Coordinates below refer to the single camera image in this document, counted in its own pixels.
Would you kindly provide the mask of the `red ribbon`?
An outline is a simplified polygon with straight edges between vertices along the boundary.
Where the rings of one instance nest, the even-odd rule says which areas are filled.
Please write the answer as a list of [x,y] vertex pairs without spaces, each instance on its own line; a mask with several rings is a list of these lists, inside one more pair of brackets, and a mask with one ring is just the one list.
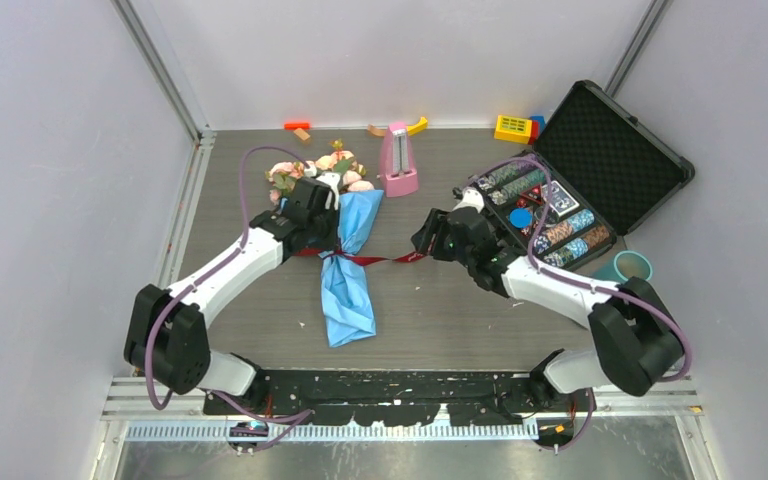
[[313,249],[313,248],[306,248],[301,250],[300,252],[296,253],[296,256],[299,257],[308,257],[308,256],[317,256],[321,259],[327,259],[331,257],[338,257],[343,258],[346,260],[349,260],[356,265],[359,265],[361,267],[370,266],[376,263],[380,262],[393,262],[393,263],[402,263],[402,264],[409,264],[414,263],[417,261],[420,261],[425,258],[424,254],[418,253],[418,252],[411,252],[406,255],[402,255],[395,258],[390,257],[382,257],[382,256],[362,256],[362,255],[354,255],[350,254],[348,252],[345,252],[343,250],[337,249],[334,251],[325,251],[320,249]]

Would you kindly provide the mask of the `pink flower bouquet blue wrap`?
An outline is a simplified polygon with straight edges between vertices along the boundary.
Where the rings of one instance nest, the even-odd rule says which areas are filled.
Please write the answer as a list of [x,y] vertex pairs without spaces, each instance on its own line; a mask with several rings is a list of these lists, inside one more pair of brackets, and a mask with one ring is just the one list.
[[270,200],[281,205],[289,198],[295,183],[304,173],[339,173],[340,207],[337,229],[339,248],[323,251],[321,303],[328,344],[336,348],[376,335],[377,326],[368,292],[367,277],[358,258],[370,237],[383,200],[383,192],[365,179],[366,168],[355,154],[337,139],[332,152],[315,161],[278,162],[265,173],[271,185]]

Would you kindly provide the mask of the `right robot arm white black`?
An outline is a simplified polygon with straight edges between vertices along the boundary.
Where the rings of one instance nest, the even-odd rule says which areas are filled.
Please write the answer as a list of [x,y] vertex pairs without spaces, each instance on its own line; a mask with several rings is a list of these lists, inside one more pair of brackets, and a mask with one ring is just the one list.
[[537,406],[556,410],[572,393],[607,385],[641,397],[687,373],[687,338],[647,281],[617,284],[550,266],[504,240],[503,230],[468,188],[452,210],[432,209],[411,242],[420,254],[461,264],[479,288],[542,306],[590,332],[590,347],[557,350],[529,372]]

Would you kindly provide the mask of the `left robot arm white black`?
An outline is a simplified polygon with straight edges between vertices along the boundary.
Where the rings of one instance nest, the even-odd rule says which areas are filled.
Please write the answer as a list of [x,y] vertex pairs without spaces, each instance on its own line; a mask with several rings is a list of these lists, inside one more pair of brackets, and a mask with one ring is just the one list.
[[124,359],[176,394],[219,390],[240,412],[258,412],[267,398],[257,366],[209,345],[218,314],[259,277],[306,249],[336,245],[340,175],[297,181],[282,206],[255,216],[247,230],[194,274],[136,295]]

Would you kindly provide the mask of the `teal cylindrical vase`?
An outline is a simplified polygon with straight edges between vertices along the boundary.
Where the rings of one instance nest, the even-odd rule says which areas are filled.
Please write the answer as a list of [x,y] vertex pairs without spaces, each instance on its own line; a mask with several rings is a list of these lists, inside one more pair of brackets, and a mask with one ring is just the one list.
[[652,264],[644,255],[633,250],[624,250],[616,253],[611,260],[594,271],[591,277],[622,284],[631,278],[649,281],[653,272]]

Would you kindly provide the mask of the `blue round chip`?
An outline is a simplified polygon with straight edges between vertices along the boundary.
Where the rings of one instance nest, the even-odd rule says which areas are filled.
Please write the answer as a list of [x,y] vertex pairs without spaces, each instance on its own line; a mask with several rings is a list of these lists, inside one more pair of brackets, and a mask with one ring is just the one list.
[[528,229],[533,223],[533,214],[527,208],[514,208],[508,214],[509,223],[516,229]]

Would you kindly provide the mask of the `small wooden block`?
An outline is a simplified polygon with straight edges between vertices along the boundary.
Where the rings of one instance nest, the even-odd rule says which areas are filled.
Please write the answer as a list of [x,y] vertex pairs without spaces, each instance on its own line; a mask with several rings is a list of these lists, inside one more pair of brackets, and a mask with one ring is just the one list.
[[310,144],[312,141],[311,135],[303,128],[296,128],[293,130],[293,134],[302,144]]

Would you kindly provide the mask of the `pink metronome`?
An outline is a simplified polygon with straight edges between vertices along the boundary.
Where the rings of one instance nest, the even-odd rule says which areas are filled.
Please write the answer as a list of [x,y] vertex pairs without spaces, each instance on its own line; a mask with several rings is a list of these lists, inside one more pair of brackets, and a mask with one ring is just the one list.
[[388,198],[407,196],[419,189],[408,127],[403,122],[391,123],[385,130],[379,153],[379,180]]

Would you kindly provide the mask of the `orange red block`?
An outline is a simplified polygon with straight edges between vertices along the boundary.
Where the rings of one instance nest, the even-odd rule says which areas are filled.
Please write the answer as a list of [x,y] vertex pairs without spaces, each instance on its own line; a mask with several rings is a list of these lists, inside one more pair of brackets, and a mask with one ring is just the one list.
[[286,122],[283,124],[285,130],[309,130],[311,124],[309,122]]

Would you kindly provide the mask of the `playing card deck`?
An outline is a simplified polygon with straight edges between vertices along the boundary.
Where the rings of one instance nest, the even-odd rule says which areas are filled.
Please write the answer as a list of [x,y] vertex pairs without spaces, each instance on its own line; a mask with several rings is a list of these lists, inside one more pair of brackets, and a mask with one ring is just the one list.
[[552,211],[559,217],[573,213],[580,207],[578,200],[557,180],[542,185],[541,194],[543,199],[548,201]]

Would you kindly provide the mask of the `yellow curved block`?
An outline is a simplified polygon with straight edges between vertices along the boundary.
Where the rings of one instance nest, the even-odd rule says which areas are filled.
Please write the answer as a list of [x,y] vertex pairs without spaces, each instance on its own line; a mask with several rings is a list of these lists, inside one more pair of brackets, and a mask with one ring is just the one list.
[[416,123],[407,126],[406,131],[409,136],[413,136],[426,130],[428,128],[428,124],[428,119],[425,116],[421,116]]

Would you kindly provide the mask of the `yellow toy block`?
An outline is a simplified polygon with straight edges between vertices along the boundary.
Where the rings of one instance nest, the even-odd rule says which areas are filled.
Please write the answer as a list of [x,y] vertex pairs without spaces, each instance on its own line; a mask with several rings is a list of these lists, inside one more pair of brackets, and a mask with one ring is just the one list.
[[498,115],[493,138],[500,141],[531,145],[537,138],[539,125],[527,118]]

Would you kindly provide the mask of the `wooden curved block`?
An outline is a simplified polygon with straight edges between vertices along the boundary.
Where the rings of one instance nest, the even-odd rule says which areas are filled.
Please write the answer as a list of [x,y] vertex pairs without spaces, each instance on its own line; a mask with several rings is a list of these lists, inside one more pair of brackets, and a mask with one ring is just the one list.
[[375,137],[385,137],[388,132],[386,128],[380,128],[373,124],[368,124],[366,130],[370,135]]

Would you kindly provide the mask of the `blue toy block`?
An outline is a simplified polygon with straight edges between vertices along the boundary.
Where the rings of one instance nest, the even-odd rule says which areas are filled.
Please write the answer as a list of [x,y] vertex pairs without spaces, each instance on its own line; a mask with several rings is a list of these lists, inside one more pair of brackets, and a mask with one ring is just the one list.
[[537,128],[537,134],[542,133],[545,130],[546,120],[542,115],[532,115],[529,119],[535,123]]

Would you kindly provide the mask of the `black poker chip case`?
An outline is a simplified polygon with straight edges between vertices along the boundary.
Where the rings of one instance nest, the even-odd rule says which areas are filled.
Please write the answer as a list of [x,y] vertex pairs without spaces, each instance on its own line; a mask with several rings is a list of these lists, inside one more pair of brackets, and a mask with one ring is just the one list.
[[[695,175],[676,153],[590,80],[576,82],[533,146],[516,160],[474,176],[507,237],[551,266],[573,270],[609,250]],[[555,214],[541,186],[557,180],[580,207]],[[508,220],[514,208],[533,214],[528,229]]]

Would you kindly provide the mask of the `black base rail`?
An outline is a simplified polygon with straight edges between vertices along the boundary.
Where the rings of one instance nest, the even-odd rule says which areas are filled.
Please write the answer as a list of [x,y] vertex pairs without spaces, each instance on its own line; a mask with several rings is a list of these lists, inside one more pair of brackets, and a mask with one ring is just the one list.
[[247,393],[230,400],[211,394],[203,412],[308,412],[307,423],[319,426],[426,426],[447,418],[467,427],[513,425],[535,413],[582,418],[594,405],[586,393],[552,393],[525,373],[296,369],[264,370]]

